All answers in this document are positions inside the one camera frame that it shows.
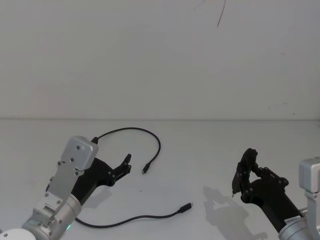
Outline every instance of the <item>white backdrop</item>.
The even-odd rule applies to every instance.
[[[1,0],[0,117],[319,119],[319,0]]]

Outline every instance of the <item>metal bracket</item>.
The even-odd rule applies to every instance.
[[[90,168],[98,152],[98,145],[83,136],[73,136],[68,141],[57,172],[50,179],[44,198],[33,209],[31,219],[47,226],[66,203],[78,177]]]
[[[320,157],[303,160],[299,165],[299,185],[307,197],[307,225],[315,240],[320,240]]]

